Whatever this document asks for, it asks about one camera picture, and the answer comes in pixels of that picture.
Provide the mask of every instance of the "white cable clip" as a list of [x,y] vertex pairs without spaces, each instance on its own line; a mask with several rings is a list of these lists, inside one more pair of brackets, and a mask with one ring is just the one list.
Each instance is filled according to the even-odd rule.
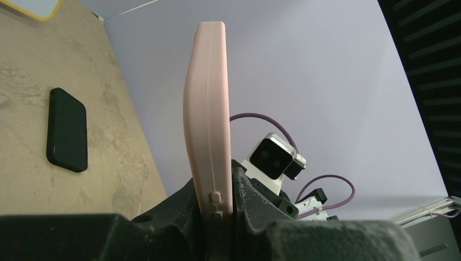
[[322,211],[322,207],[314,207],[314,209],[317,209],[317,212],[315,214],[320,215],[320,211]]
[[431,217],[431,219],[433,219],[434,215],[432,214],[432,209],[423,208],[423,211],[425,210],[429,211],[429,216]]

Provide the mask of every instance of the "black phone case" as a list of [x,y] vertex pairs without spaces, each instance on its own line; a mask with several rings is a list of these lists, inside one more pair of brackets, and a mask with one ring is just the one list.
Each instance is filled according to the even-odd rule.
[[46,157],[74,172],[88,168],[85,106],[61,88],[49,93]]

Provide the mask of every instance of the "beige textured surface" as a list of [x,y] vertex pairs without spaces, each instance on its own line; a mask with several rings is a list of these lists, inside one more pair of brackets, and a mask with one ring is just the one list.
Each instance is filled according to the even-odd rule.
[[[87,111],[89,167],[45,156],[48,97],[61,87]],[[37,22],[0,6],[0,214],[132,218],[166,197],[103,24],[75,0]]]

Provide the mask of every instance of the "pink phone case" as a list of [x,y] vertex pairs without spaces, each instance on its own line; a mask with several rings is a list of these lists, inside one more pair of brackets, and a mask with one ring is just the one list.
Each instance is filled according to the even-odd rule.
[[186,147],[207,235],[207,259],[226,260],[231,253],[233,207],[223,22],[198,25],[183,105]]

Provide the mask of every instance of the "white wall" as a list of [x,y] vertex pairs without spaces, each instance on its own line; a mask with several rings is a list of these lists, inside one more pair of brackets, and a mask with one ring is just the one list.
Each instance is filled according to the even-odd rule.
[[152,0],[79,0],[98,16],[108,19],[114,15],[149,3]]
[[[313,177],[349,178],[357,195],[329,212],[387,219],[447,195],[392,38],[376,1],[160,0],[105,22],[165,189],[191,177],[182,92],[196,26],[224,21],[231,114],[274,117],[308,167],[283,189],[293,200]],[[232,123],[242,160],[274,128]],[[341,181],[320,181],[331,203]]]

